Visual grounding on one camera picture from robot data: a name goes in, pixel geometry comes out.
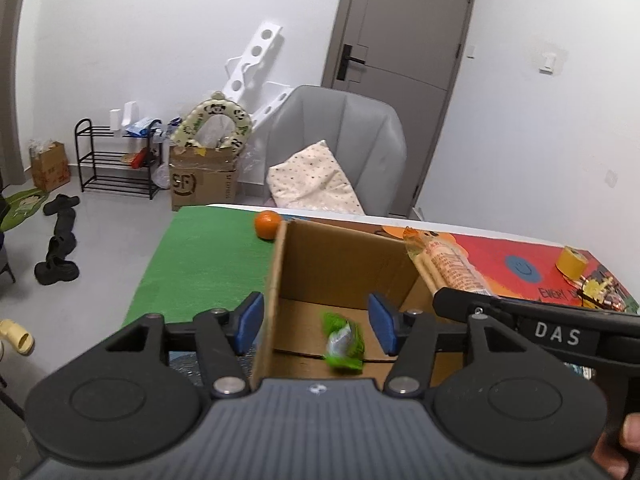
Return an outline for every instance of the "black device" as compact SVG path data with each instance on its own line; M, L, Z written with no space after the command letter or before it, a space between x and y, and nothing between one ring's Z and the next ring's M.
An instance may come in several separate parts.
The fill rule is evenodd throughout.
M557 357L628 386L636 316L443 289L436 313L461 322L438 322L371 294L370 324L398 356L382 393L357 378L267 378L251 392L236 356L263 305L254 292L190 323L148 314L45 378L26 402L45 456L27 478L608 478L590 458L605 397ZM558 327L562 344L546 337ZM166 366L174 349L196 352L202 387ZM464 352L465 367L431 388L437 352Z

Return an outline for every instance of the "human hand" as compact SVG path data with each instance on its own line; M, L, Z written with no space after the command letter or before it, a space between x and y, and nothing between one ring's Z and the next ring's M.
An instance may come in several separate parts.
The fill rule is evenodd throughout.
M629 451L640 453L640 413L630 413L626 416L620 431L620 445ZM600 436L591 457L616 480L622 480L629 469L624 457L607 446L604 434Z

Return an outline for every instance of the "orange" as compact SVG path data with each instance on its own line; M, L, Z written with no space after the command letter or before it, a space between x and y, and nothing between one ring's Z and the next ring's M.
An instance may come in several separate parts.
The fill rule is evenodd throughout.
M275 211L261 211L254 218L255 233L263 240L273 240L280 222L282 222L282 216Z

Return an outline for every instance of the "chair backrest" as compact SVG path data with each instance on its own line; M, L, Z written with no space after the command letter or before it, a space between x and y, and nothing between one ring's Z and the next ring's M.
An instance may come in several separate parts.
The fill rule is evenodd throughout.
M270 130L266 172L320 140L353 186L367 215L386 216L406 161L402 126L388 104L319 86L299 86Z

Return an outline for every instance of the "black shoe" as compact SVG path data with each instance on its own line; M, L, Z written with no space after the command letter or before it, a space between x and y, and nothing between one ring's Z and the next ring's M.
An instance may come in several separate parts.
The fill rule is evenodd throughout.
M80 203L79 196L67 196L59 194L51 202L47 202L42 208L45 216L55 215L61 209L75 207Z
M47 250L45 260L49 260L52 256L59 256L64 260L65 256L71 254L76 248L76 245L76 237L73 233L62 233L52 236L49 239L49 249Z
M56 282L72 282L80 276L80 270L75 263L66 262L59 256L52 256L48 258L46 262L36 264L33 273L41 285L52 285Z
M65 207L58 211L58 218L56 219L56 225L53 228L53 234L56 236L62 236L63 234L70 234L74 228L76 222L76 210L70 207Z

